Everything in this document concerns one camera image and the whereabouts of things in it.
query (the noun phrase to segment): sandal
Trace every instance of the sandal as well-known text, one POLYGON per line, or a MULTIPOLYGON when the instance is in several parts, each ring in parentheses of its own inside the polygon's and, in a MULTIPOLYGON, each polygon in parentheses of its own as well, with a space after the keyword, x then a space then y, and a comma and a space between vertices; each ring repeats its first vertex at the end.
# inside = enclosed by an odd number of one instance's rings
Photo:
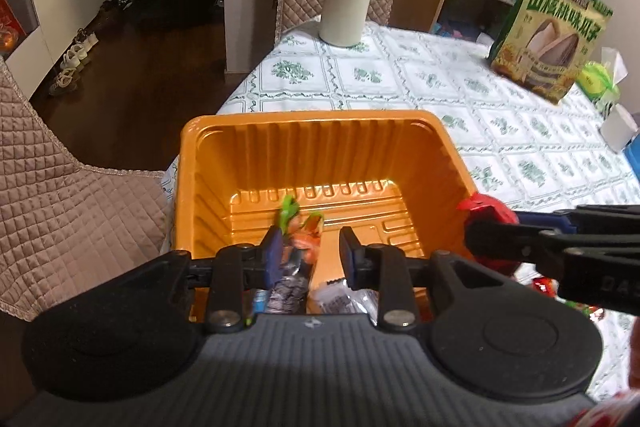
POLYGON ((60 73, 56 75, 56 79, 49 86, 49 94, 51 96, 58 96, 66 92, 75 91, 78 89, 76 77, 76 70, 65 69, 60 71, 60 73))

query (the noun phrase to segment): wooden floor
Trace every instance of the wooden floor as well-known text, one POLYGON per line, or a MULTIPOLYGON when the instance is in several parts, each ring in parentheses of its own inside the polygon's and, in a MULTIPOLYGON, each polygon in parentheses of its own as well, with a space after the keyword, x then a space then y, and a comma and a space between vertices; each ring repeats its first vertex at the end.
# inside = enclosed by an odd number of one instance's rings
POLYGON ((215 114, 224 83, 223 11, 198 0, 136 0, 94 21, 100 39, 75 92, 31 97, 40 117, 82 162, 164 170, 191 118, 215 114))

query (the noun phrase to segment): candy wrapper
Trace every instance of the candy wrapper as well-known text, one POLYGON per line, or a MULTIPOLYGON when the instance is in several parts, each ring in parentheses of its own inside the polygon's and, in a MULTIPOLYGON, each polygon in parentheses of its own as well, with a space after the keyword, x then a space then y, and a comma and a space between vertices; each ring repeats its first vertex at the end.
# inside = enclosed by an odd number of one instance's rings
MULTIPOLYGON (((531 281, 529 287, 553 299, 558 298, 558 282, 549 277, 536 277, 531 281)), ((605 311, 603 308, 599 308, 598 306, 589 306, 588 304, 582 304, 580 302, 565 301, 563 299, 559 300, 564 302, 564 304, 570 308, 573 308, 574 310, 589 317, 593 322, 598 322, 604 318, 605 311)))
POLYGON ((373 324, 378 318, 378 292, 352 290, 345 279, 332 282, 309 293, 307 308, 311 313, 366 313, 373 324))
POLYGON ((304 312, 309 279, 320 253, 324 217, 312 212, 306 219, 300 205, 291 195, 282 202, 278 225, 284 236, 282 249, 283 278, 278 281, 266 304, 266 313, 295 314, 304 312))

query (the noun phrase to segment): green snack bag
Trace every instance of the green snack bag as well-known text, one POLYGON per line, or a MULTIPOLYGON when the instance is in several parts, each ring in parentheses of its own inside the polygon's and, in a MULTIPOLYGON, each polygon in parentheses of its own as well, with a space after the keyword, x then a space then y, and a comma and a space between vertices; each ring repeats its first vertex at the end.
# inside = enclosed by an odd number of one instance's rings
POLYGON ((491 48, 491 67, 558 103, 612 14, 599 0, 518 0, 491 48))
POLYGON ((613 83, 607 68, 599 62, 587 62, 578 75, 577 82, 592 102, 601 98, 615 102, 620 98, 620 89, 613 83))

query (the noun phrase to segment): shoe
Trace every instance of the shoe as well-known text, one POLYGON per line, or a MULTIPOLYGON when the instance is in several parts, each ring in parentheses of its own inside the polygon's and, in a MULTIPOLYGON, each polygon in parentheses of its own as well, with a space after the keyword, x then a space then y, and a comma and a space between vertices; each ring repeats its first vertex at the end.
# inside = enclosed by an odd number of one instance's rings
POLYGON ((95 36, 95 32, 90 33, 86 40, 89 43, 89 49, 93 48, 98 43, 98 37, 95 36))
POLYGON ((74 44, 69 49, 70 51, 73 51, 78 56, 78 58, 80 59, 80 62, 86 59, 87 57, 86 49, 82 44, 74 44))
POLYGON ((78 58, 76 52, 68 50, 62 55, 62 62, 60 62, 61 70, 75 70, 78 66, 80 66, 80 58, 78 58))
POLYGON ((113 0, 113 2, 121 10, 126 10, 129 6, 131 6, 133 0, 113 0))
POLYGON ((98 37, 95 33, 87 33, 86 30, 80 28, 76 34, 76 44, 80 44, 84 50, 88 53, 98 43, 98 37))
POLYGON ((78 89, 78 74, 76 70, 62 70, 56 75, 56 79, 49 86, 49 94, 58 96, 60 94, 75 91, 78 89))

